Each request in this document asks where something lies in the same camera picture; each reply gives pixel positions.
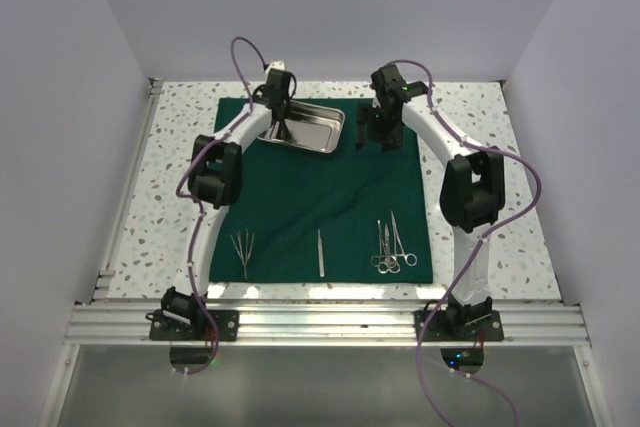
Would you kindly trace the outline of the stainless steel tray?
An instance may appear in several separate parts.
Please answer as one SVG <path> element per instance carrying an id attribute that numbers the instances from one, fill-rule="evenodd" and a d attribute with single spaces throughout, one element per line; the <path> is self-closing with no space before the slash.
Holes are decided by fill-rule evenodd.
<path id="1" fill-rule="evenodd" d="M 339 144 L 346 115 L 337 108 L 293 100 L 285 124 L 289 137 L 279 137 L 278 126 L 258 136 L 263 142 L 290 146 L 311 152 L 330 154 Z"/>

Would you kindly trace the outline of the green surgical cloth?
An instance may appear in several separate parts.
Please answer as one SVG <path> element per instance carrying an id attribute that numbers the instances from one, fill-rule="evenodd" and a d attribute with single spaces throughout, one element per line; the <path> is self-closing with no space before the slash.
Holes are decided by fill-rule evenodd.
<path id="1" fill-rule="evenodd" d="M 425 193 L 416 134 L 383 152 L 373 142 L 356 150 L 356 99 L 322 99 L 346 115 L 330 154 L 254 141 L 243 155 L 243 187 L 225 216 L 211 262 L 212 282 L 424 283 L 433 281 Z M 398 274 L 381 274 L 377 221 L 392 230 L 394 211 L 404 249 L 418 258 Z M 255 234 L 248 279 L 231 234 Z M 321 229 L 325 278 L 319 276 Z"/>

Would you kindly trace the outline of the steel scalpel handle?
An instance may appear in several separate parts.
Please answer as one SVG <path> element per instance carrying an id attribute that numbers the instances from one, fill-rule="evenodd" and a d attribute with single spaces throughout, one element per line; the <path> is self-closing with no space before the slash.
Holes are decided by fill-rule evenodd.
<path id="1" fill-rule="evenodd" d="M 318 268 L 320 278 L 325 278 L 324 248 L 321 229 L 317 230 Z"/>

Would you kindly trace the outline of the small steel hemostat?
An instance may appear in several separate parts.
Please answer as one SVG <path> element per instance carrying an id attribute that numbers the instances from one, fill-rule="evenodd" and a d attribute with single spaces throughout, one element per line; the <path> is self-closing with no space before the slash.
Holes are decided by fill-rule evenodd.
<path id="1" fill-rule="evenodd" d="M 382 226 L 380 220 L 377 221 L 377 231 L 379 252 L 371 256 L 370 262 L 379 273 L 387 274 L 395 267 L 395 258 L 391 255 L 390 247 L 388 245 L 388 228 L 387 226 Z"/>

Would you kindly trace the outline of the steel surgical scissors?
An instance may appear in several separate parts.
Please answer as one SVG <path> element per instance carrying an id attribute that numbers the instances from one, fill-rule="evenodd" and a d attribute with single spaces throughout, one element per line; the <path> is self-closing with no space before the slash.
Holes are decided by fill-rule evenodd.
<path id="1" fill-rule="evenodd" d="M 387 224 L 379 228 L 379 234 L 380 252 L 375 262 L 376 268 L 381 274 L 398 274 L 401 267 L 391 252 L 391 236 Z"/>

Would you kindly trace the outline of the long steel hemostat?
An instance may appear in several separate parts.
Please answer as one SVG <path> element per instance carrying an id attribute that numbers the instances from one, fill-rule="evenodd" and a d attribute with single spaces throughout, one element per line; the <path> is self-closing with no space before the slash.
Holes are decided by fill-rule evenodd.
<path id="1" fill-rule="evenodd" d="M 391 211 L 391 225 L 394 237 L 394 256 L 397 259 L 402 259 L 409 267 L 416 266 L 418 258 L 414 253 L 409 253 L 404 249 L 394 211 Z"/>

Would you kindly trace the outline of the steel forceps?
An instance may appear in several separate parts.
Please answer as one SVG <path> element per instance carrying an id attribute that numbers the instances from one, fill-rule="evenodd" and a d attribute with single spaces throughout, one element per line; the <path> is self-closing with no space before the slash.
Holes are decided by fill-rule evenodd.
<path id="1" fill-rule="evenodd" d="M 248 229 L 245 230 L 244 237 L 244 250 L 243 250 L 243 273 L 244 279 L 248 279 L 248 267 L 253 253 L 253 246 L 255 241 L 255 234 Z"/>
<path id="2" fill-rule="evenodd" d="M 248 278 L 248 250 L 243 245 L 243 238 L 240 232 L 230 235 L 232 245 L 242 265 L 243 277 Z"/>

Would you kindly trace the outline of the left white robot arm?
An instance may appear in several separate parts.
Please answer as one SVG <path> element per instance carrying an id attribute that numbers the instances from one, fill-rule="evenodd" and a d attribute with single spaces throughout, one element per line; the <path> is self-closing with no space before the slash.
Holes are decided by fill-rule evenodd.
<path id="1" fill-rule="evenodd" d="M 240 112 L 213 135 L 196 138 L 191 162 L 176 189 L 178 197 L 194 203 L 195 224 L 173 286 L 161 299 L 160 313 L 185 339 L 217 336 L 218 324 L 205 298 L 222 223 L 242 189 L 243 154 L 269 128 L 281 126 L 291 110 L 295 76 L 282 61 L 264 69 L 265 81 L 247 90 Z"/>

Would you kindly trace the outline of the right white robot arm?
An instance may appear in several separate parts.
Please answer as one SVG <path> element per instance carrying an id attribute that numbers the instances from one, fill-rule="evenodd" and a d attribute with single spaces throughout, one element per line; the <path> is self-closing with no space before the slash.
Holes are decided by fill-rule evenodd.
<path id="1" fill-rule="evenodd" d="M 439 207 L 453 229 L 454 280 L 438 307 L 433 326 L 456 339 L 468 339 L 491 318 L 489 253 L 482 236 L 498 220 L 505 204 L 504 161 L 481 149 L 450 117 L 430 107 L 422 82 L 376 87 L 369 104 L 357 109 L 357 147 L 366 140 L 389 150 L 402 145 L 411 129 L 444 167 Z"/>

